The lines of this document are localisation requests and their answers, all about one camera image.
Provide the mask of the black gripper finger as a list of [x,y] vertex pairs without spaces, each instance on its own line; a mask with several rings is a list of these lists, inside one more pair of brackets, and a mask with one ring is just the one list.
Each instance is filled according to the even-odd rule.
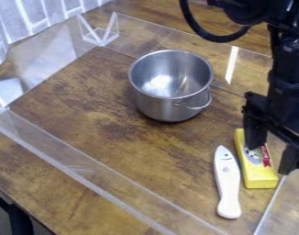
[[266,121],[267,118],[264,116],[255,115],[251,112],[244,113],[246,144],[251,150],[259,148],[266,143]]
[[282,154],[278,172],[288,175],[296,169],[299,169],[299,145],[288,144]]

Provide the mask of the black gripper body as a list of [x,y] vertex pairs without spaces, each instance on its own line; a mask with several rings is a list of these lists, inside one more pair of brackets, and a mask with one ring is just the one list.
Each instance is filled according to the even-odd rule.
[[266,127],[287,143],[299,140],[299,81],[268,74],[267,96],[246,92],[243,114],[267,118]]

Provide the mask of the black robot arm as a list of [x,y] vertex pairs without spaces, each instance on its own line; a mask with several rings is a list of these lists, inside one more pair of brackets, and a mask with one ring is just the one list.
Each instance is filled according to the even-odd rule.
[[270,31],[272,69],[268,92],[246,93],[243,106],[246,142],[250,149],[274,133],[287,143],[278,172],[299,169],[299,0],[207,0],[239,25],[264,22]]

